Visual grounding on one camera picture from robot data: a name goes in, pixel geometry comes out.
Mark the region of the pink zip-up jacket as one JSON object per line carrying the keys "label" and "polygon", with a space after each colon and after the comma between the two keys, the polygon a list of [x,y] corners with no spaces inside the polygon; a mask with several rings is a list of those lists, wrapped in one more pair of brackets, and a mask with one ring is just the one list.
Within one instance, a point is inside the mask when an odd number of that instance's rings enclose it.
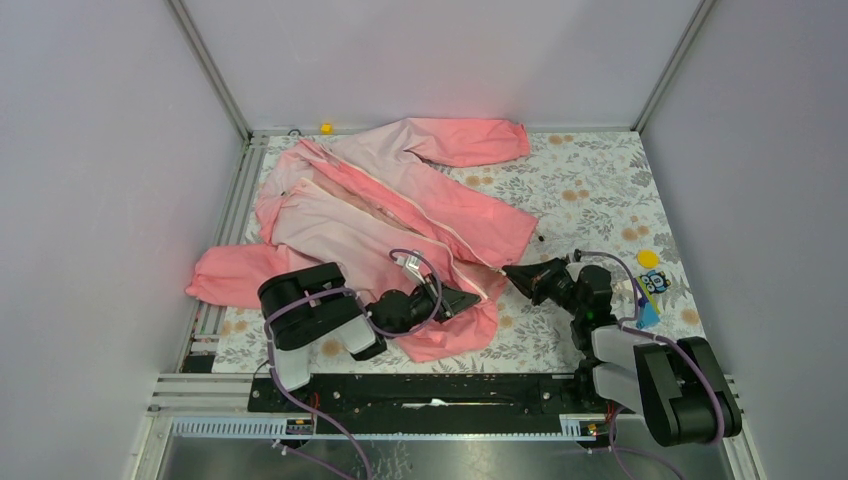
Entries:
{"label": "pink zip-up jacket", "polygon": [[254,208],[260,240],[204,253],[187,286],[205,303],[256,309],[271,277],[325,262],[373,301],[410,280],[390,259],[416,250],[441,280],[479,297],[441,324],[401,338],[415,362],[486,348],[499,326],[500,268],[518,262],[536,218],[441,172],[529,155],[525,128],[500,119],[408,118],[327,144],[283,151]]}

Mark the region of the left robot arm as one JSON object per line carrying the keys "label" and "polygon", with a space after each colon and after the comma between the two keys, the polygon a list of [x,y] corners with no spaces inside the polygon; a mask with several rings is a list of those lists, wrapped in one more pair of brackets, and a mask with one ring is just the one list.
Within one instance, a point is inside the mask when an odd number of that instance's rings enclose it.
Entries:
{"label": "left robot arm", "polygon": [[272,398],[288,411],[304,407],[310,397],[312,345],[325,337],[339,341],[357,361],[386,350],[388,338],[402,338],[431,323],[444,323],[480,302],[476,294],[454,289],[421,261],[397,261],[416,284],[409,293],[390,289],[364,304],[346,286],[335,262],[278,275],[258,290],[268,365],[277,375]]}

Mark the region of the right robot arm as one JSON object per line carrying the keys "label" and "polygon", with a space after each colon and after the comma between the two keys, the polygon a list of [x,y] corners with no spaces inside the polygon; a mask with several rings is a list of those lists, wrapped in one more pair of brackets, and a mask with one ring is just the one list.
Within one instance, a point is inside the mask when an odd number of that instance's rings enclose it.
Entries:
{"label": "right robot arm", "polygon": [[550,301],[571,315],[572,341],[584,356],[573,396],[583,410],[609,402],[629,409],[662,446],[716,443],[742,432],[742,411],[709,342],[626,325],[612,312],[607,269],[555,258],[502,271],[533,305]]}

